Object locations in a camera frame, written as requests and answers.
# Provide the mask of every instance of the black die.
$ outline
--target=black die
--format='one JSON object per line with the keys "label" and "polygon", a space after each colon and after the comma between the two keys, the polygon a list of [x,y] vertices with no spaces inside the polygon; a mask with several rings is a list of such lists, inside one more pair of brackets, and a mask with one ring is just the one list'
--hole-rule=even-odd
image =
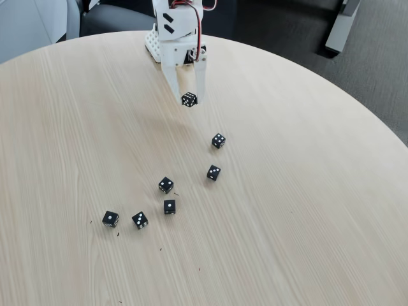
{"label": "black die", "polygon": [[217,177],[218,177],[218,174],[220,173],[220,171],[221,171],[220,168],[218,168],[218,167],[216,167],[216,166],[214,166],[212,164],[209,171],[208,171],[208,173],[207,173],[207,177],[209,179],[212,179],[212,180],[217,180]]}
{"label": "black die", "polygon": [[106,226],[116,227],[116,224],[119,221],[119,215],[114,212],[106,212],[105,216],[102,219],[102,223]]}
{"label": "black die", "polygon": [[145,214],[140,212],[132,217],[133,222],[136,224],[138,229],[144,228],[146,225],[149,224]]}
{"label": "black die", "polygon": [[168,179],[167,177],[162,179],[161,182],[159,183],[159,188],[164,193],[169,193],[170,190],[173,189],[173,186],[174,186],[173,182],[170,179]]}
{"label": "black die", "polygon": [[193,105],[197,104],[197,96],[191,92],[188,92],[181,97],[181,103],[188,107],[192,107]]}
{"label": "black die", "polygon": [[213,146],[220,149],[225,144],[225,137],[221,134],[216,134],[211,143]]}
{"label": "black die", "polygon": [[175,200],[164,201],[164,214],[173,215],[175,213],[176,213],[176,201]]}

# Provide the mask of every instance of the black chair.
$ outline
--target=black chair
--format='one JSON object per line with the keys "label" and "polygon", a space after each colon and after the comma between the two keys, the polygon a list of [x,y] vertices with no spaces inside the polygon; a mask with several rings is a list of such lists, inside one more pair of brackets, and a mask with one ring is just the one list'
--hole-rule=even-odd
{"label": "black chair", "polygon": [[[203,0],[203,5],[213,6],[214,0]],[[233,39],[237,10],[237,0],[218,0],[214,11],[204,11],[203,34]]]}
{"label": "black chair", "polygon": [[155,18],[107,4],[89,10],[89,0],[67,0],[66,39],[119,31],[151,30]]}

